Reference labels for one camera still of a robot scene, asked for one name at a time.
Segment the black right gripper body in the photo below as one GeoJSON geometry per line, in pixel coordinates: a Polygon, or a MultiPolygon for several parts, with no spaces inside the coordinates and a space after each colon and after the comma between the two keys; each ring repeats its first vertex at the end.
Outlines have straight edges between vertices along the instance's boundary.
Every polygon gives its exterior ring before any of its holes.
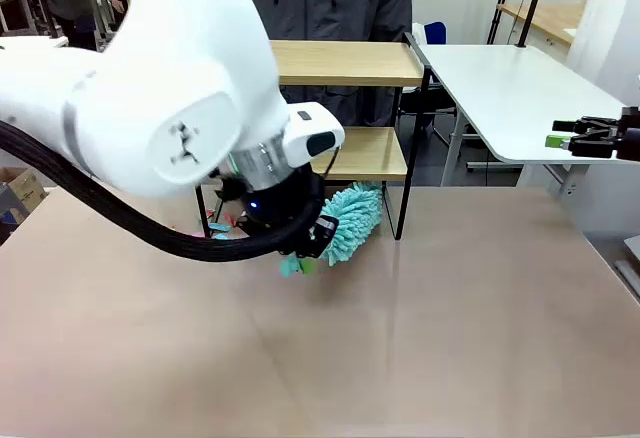
{"type": "Polygon", "coordinates": [[[616,158],[640,161],[640,108],[626,107],[621,112],[616,133],[616,158]]]}

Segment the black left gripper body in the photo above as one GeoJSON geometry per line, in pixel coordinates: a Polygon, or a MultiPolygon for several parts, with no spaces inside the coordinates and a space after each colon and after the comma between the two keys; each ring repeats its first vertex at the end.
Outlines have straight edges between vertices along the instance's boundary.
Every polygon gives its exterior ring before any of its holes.
{"type": "Polygon", "coordinates": [[[324,180],[310,165],[263,190],[251,190],[239,176],[223,176],[221,182],[222,201],[239,201],[245,211],[239,225],[247,236],[234,246],[233,258],[289,255],[301,246],[324,206],[324,180]]]}

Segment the teal microfiber duster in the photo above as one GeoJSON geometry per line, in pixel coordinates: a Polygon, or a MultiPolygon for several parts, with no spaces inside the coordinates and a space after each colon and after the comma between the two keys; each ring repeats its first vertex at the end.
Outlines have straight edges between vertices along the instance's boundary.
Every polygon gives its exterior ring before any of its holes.
{"type": "MultiPolygon", "coordinates": [[[[381,206],[381,186],[366,182],[353,183],[326,199],[320,216],[335,217],[339,225],[329,248],[319,260],[329,266],[349,261],[380,224],[381,206]]],[[[301,273],[298,249],[281,259],[280,273],[284,277],[301,273]]]]}

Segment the two-tier wood and metal shelf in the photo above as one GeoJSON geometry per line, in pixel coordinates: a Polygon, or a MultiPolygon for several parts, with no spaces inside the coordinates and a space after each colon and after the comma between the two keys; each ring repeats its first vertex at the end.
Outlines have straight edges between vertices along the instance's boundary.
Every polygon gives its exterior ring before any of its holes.
{"type": "Polygon", "coordinates": [[[185,151],[190,179],[239,176],[251,190],[271,188],[295,169],[342,146],[355,131],[317,102],[287,104],[287,86],[391,87],[425,85],[412,36],[400,42],[258,40],[240,52],[222,43],[203,63],[185,151]]]}

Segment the large white table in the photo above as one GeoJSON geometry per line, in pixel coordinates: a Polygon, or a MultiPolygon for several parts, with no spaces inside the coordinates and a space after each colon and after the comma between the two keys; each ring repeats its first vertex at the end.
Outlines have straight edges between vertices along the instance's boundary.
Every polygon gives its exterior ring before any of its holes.
{"type": "Polygon", "coordinates": [[[589,167],[603,159],[548,148],[554,121],[613,117],[622,103],[535,47],[422,45],[416,52],[457,107],[441,186],[452,182],[465,125],[471,125],[501,162],[566,165],[561,192],[570,195],[589,167]]]}

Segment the black pole stand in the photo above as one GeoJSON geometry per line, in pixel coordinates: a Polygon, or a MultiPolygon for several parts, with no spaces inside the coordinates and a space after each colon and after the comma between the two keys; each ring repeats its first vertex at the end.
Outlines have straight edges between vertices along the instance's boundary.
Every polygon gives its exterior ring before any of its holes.
{"type": "Polygon", "coordinates": [[[518,42],[516,43],[516,46],[518,48],[526,47],[526,40],[530,31],[531,25],[533,23],[533,18],[534,18],[538,3],[539,3],[539,0],[531,0],[529,3],[528,12],[527,12],[524,24],[522,26],[522,30],[521,30],[518,42]]]}

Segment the light wooden desk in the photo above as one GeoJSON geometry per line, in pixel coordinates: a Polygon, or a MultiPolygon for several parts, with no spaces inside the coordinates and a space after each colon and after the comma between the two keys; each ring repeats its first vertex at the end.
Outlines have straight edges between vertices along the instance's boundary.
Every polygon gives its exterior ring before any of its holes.
{"type": "MultiPolygon", "coordinates": [[[[513,19],[516,28],[514,38],[519,38],[528,6],[503,4],[500,9],[513,19]]],[[[538,39],[543,40],[548,46],[568,51],[575,38],[583,13],[584,5],[580,3],[538,5],[528,38],[533,39],[537,35],[538,39]]]]}

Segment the brown cardboard box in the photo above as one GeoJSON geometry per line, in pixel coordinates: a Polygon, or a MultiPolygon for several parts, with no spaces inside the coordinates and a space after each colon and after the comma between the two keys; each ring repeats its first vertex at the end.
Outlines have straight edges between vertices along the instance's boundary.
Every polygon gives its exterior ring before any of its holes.
{"type": "Polygon", "coordinates": [[[0,245],[46,196],[33,169],[0,167],[0,245]]]}

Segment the small white table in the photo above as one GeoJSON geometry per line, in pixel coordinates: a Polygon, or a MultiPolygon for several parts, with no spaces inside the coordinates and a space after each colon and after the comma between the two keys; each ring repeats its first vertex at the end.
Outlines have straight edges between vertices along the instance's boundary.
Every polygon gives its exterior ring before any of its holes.
{"type": "Polygon", "coordinates": [[[0,36],[0,49],[4,50],[35,50],[61,48],[68,45],[65,36],[53,38],[50,36],[0,36]]]}

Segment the grey metal frame rail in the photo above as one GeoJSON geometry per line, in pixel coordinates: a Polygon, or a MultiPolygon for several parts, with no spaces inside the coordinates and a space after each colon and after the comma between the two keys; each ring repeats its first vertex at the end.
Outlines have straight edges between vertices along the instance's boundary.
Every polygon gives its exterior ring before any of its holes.
{"type": "Polygon", "coordinates": [[[627,238],[624,257],[614,262],[614,269],[640,304],[640,235],[627,238]]]}

